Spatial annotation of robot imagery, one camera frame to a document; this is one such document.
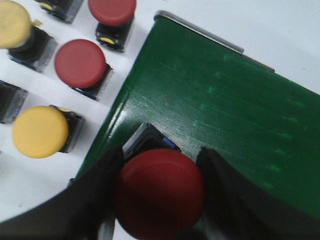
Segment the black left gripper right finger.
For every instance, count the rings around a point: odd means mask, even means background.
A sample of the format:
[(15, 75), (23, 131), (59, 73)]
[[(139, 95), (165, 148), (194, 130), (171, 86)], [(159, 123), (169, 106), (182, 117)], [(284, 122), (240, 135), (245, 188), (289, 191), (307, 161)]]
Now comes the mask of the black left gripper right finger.
[(203, 230), (211, 240), (318, 240), (320, 220), (267, 193), (217, 151), (202, 147)]

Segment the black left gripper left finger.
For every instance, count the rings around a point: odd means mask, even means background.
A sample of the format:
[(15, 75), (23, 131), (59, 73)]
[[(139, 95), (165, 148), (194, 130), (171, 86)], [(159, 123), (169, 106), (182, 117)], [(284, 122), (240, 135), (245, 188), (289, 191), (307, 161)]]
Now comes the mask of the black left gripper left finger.
[(121, 147), (108, 150), (82, 177), (41, 205), (0, 224), (2, 240), (111, 240), (114, 197), (124, 166)]

